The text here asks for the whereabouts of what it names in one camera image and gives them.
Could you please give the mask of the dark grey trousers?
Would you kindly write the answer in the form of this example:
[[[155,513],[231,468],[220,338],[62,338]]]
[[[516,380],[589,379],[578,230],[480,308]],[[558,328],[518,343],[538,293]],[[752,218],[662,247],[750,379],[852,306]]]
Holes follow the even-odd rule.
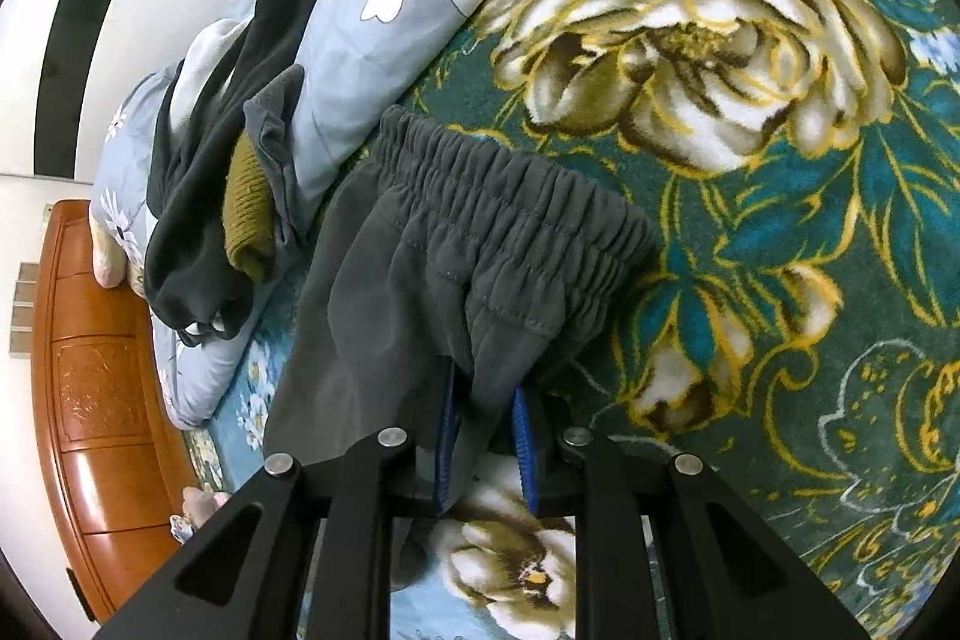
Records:
[[[578,170],[387,109],[320,223],[265,452],[320,463],[397,425],[430,482],[420,431],[455,362],[449,509],[517,386],[601,333],[651,245],[641,209]]]

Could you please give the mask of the pile of dark clothes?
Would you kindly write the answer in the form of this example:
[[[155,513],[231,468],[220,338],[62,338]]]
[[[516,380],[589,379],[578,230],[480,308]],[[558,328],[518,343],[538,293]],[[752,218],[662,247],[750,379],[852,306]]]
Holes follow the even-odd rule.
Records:
[[[233,338],[251,315],[254,283],[229,263],[224,240],[229,164],[259,94],[273,89],[283,113],[295,105],[314,3],[256,0],[249,21],[184,58],[156,115],[143,284],[153,314],[190,346]]]

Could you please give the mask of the folded pink garment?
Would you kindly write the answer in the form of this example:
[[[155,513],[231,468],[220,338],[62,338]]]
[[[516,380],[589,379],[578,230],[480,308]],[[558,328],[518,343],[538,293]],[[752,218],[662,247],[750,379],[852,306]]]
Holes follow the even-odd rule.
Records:
[[[202,491],[199,487],[182,489],[182,516],[198,530],[231,498],[229,492]]]

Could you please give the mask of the folded light blue garment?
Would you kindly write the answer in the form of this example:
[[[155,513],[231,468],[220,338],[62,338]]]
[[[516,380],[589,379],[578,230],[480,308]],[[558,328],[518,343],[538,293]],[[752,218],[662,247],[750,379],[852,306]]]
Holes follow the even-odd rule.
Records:
[[[189,516],[171,515],[169,517],[169,533],[179,542],[185,544],[195,534],[195,526]]]

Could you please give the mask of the orange wooden headboard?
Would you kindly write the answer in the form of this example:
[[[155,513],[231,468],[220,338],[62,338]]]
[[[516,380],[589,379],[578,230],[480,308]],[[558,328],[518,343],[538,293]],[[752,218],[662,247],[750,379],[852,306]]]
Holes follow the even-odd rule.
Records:
[[[169,520],[197,481],[167,420],[148,308],[93,275],[82,200],[55,203],[32,315],[32,412],[39,461],[68,575],[104,622],[179,544]]]

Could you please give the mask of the teal floral blanket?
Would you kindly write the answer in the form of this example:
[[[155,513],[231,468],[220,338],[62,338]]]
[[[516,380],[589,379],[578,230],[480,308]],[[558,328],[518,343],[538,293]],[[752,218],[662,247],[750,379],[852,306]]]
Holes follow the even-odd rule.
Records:
[[[405,104],[646,211],[563,411],[905,637],[958,554],[957,0],[485,0]]]

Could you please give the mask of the light blue floral quilt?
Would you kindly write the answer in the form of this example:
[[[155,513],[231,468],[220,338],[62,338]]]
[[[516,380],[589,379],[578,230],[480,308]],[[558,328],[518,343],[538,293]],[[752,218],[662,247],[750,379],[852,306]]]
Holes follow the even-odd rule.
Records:
[[[245,112],[224,192],[228,260],[254,283],[251,315],[236,336],[190,346],[153,314],[161,398],[172,424],[197,429],[213,416],[275,281],[301,255],[325,191],[368,138],[382,110],[448,43],[483,0],[316,0],[295,57],[299,96],[288,113],[267,88]],[[195,35],[177,64],[150,74],[117,110],[94,179],[91,213],[139,268],[155,218],[146,184],[156,115],[187,55],[249,21],[256,0],[231,0]]]

